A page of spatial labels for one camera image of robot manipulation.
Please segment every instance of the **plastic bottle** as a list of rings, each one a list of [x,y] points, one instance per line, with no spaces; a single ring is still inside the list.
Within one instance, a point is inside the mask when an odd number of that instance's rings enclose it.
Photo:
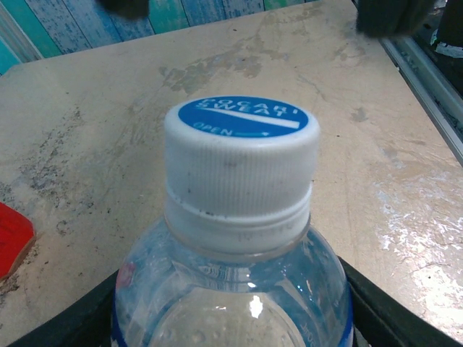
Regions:
[[[310,227],[316,119],[218,96],[165,132],[165,213],[119,271],[113,346],[352,346],[346,276]]]

